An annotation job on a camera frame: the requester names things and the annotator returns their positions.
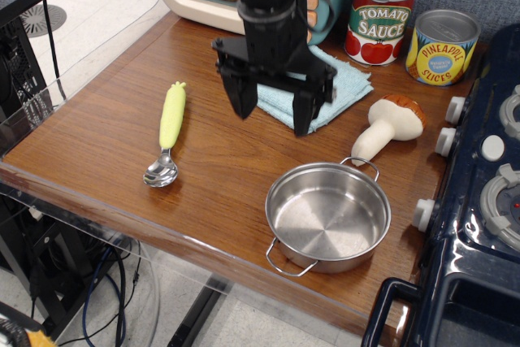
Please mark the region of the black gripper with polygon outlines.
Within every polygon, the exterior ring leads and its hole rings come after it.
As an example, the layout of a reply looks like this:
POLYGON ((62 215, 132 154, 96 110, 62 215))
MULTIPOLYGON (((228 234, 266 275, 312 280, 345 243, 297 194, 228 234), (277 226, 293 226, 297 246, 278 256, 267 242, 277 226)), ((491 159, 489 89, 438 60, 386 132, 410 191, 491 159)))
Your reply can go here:
POLYGON ((245 21, 243 37, 219 37, 212 42, 223 87, 241 119, 257 106, 259 84, 293 93, 297 137, 308 134, 325 102, 333 102, 337 70, 311 53, 306 35, 299 19, 269 24, 245 21))

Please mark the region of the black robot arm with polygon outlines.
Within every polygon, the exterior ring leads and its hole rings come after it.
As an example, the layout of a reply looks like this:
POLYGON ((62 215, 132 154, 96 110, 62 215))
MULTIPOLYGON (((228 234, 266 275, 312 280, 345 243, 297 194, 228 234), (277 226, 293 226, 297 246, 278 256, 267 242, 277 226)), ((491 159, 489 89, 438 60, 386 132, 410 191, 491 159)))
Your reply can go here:
POLYGON ((243 37, 217 38, 216 66, 234 111, 247 118, 258 102, 258 86, 293 95, 293 129, 307 135, 322 105, 333 100, 337 70, 307 44, 307 0, 238 0, 243 37))

